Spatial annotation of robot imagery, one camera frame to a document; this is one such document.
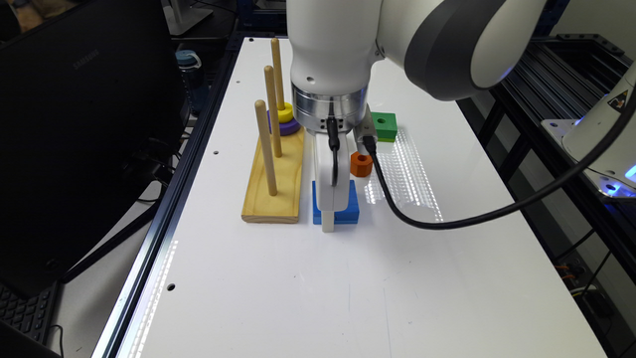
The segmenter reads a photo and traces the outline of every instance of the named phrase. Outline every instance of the wooden peg board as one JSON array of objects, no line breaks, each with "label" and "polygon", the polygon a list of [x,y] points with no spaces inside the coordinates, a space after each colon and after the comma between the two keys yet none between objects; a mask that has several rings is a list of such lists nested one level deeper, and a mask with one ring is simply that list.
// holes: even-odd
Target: wooden peg board
[{"label": "wooden peg board", "polygon": [[295,224],[298,222],[300,179],[305,130],[281,136],[282,156],[274,157],[278,194],[270,196],[263,165],[260,140],[251,164],[249,184],[241,217],[248,223]]}]

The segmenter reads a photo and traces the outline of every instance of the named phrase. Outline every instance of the white table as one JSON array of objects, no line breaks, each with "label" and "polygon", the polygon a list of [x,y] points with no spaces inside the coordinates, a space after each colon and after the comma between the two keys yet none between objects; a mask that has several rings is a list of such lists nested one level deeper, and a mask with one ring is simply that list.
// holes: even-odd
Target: white table
[{"label": "white table", "polygon": [[[287,41],[281,52],[289,84]],[[268,39],[243,43],[161,272],[135,311],[139,329],[127,332],[120,357],[605,357],[519,213],[419,230],[386,201],[367,203],[359,179],[360,222],[324,234],[311,223],[307,136],[300,222],[243,222],[253,103],[266,99],[269,64]],[[397,114],[445,221],[512,202],[454,102],[432,99],[383,61],[369,104]],[[434,219],[428,208],[408,211]]]}]

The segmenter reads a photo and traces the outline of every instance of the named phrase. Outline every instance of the white robot link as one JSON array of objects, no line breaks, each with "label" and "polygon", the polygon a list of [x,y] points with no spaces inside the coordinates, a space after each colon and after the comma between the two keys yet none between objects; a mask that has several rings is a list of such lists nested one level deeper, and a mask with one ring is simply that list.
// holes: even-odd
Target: white robot link
[{"label": "white robot link", "polygon": [[389,58],[441,100],[502,80],[526,49],[545,0],[288,0],[295,118],[315,136],[323,231],[348,205],[349,149],[363,120],[374,62]]}]

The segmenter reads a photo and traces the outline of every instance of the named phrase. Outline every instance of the cable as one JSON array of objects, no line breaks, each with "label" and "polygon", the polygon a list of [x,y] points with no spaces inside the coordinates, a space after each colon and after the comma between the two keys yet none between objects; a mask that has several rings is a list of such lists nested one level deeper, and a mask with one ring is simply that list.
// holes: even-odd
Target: cable
[{"label": "cable", "polygon": [[382,173],[382,168],[380,167],[380,162],[378,160],[378,156],[376,155],[376,141],[371,136],[363,137],[363,143],[365,144],[365,148],[371,154],[371,157],[374,160],[374,167],[376,168],[376,172],[378,174],[378,179],[380,181],[380,185],[382,186],[382,190],[385,192],[385,196],[387,197],[387,203],[391,210],[396,214],[396,216],[404,221],[405,223],[415,226],[420,229],[429,229],[429,230],[450,230],[450,229],[459,229],[465,228],[472,225],[486,223],[488,221],[499,219],[508,214],[512,214],[518,210],[524,209],[543,198],[547,197],[552,192],[559,189],[563,186],[569,179],[577,176],[582,173],[590,164],[592,164],[598,157],[603,154],[603,152],[609,148],[609,146],[616,140],[616,138],[620,135],[623,129],[629,123],[629,120],[634,115],[636,111],[636,94],[635,91],[629,96],[629,101],[625,106],[625,109],[618,116],[618,119],[609,129],[607,134],[596,144],[592,150],[587,153],[578,163],[574,166],[566,170],[563,174],[561,174],[557,179],[555,179],[552,183],[548,184],[535,194],[529,196],[528,198],[513,203],[511,205],[505,206],[503,208],[491,211],[489,213],[481,214],[472,218],[457,220],[454,222],[445,222],[445,223],[424,223],[413,220],[403,214],[398,207],[396,207],[396,203],[394,203],[394,199],[391,197],[391,192],[389,191],[389,186],[387,186],[387,182],[385,181],[385,176]]},{"label": "cable", "polygon": [[568,256],[569,254],[573,253],[574,250],[576,250],[576,248],[578,248],[581,244],[583,244],[587,239],[589,239],[590,236],[592,236],[592,234],[594,234],[594,229],[591,229],[589,232],[587,232],[587,234],[585,234],[584,237],[582,237],[580,240],[578,240],[574,245],[572,245],[569,249],[565,250],[562,254],[560,254],[559,256],[557,256],[554,260],[553,263],[558,263],[561,259],[565,258],[566,256]]},{"label": "cable", "polygon": [[602,262],[600,262],[600,265],[598,266],[598,268],[596,269],[596,271],[594,272],[594,274],[592,275],[592,277],[589,279],[589,281],[587,282],[587,285],[585,286],[585,288],[583,289],[583,291],[580,293],[581,296],[585,296],[585,294],[587,293],[587,291],[589,290],[589,287],[592,285],[592,282],[594,281],[594,279],[596,278],[596,276],[598,275],[598,273],[600,272],[601,269],[603,269],[603,266],[605,265],[605,263],[607,262],[607,259],[609,259],[609,256],[612,255],[611,251],[607,252],[607,255],[605,255],[605,258],[603,259]]},{"label": "cable", "polygon": [[138,202],[140,203],[155,203],[158,202],[159,200],[161,200],[161,197],[157,198],[157,199],[137,199]]},{"label": "cable", "polygon": [[619,354],[618,357],[616,358],[623,358],[623,356],[634,346],[634,344],[636,344],[636,339],[634,339],[634,341],[632,341],[632,343],[629,346],[627,346],[627,348],[625,348],[623,353]]},{"label": "cable", "polygon": [[329,149],[333,153],[333,169],[331,170],[331,186],[338,184],[338,150],[340,150],[340,138],[338,138],[338,121],[335,118],[327,119],[327,136],[329,137]]},{"label": "cable", "polygon": [[231,13],[235,14],[235,16],[236,16],[236,17],[239,15],[239,13],[238,13],[238,12],[236,12],[236,11],[234,11],[234,10],[230,10],[230,9],[228,9],[228,8],[227,8],[227,7],[225,7],[225,6],[219,6],[219,5],[211,4],[211,3],[208,3],[208,2],[205,2],[205,1],[201,1],[201,0],[194,0],[194,2],[199,3],[199,4],[203,4],[203,5],[208,5],[208,6],[216,7],[216,8],[221,9],[221,10],[229,11],[229,12],[231,12]]},{"label": "cable", "polygon": [[59,324],[51,325],[51,328],[53,328],[53,327],[57,327],[57,328],[60,329],[60,356],[62,358],[64,358],[64,345],[62,345],[62,340],[63,340],[62,338],[63,338],[63,335],[64,335],[64,328],[62,328],[62,326],[59,325]]}]

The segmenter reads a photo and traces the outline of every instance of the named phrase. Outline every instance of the wooden peg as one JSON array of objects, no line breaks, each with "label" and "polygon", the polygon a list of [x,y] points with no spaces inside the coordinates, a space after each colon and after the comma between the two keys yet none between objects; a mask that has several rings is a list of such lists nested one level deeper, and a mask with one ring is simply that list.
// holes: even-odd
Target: wooden peg
[{"label": "wooden peg", "polygon": [[269,105],[269,124],[271,126],[271,138],[274,146],[274,156],[282,156],[280,145],[280,124],[278,122],[278,109],[276,108],[276,92],[274,90],[274,69],[265,66],[265,86],[267,87],[267,104]]},{"label": "wooden peg", "polygon": [[280,44],[278,39],[271,39],[271,56],[274,61],[274,79],[276,83],[276,107],[285,109],[285,97],[282,90],[282,66],[280,65]]},{"label": "wooden peg", "polygon": [[260,146],[262,158],[265,165],[265,175],[267,177],[267,188],[269,195],[278,194],[276,190],[276,175],[274,173],[274,158],[271,155],[271,143],[269,141],[269,128],[267,125],[267,108],[265,102],[257,100],[254,104],[256,110],[256,120],[258,122],[258,134],[260,136]]}]

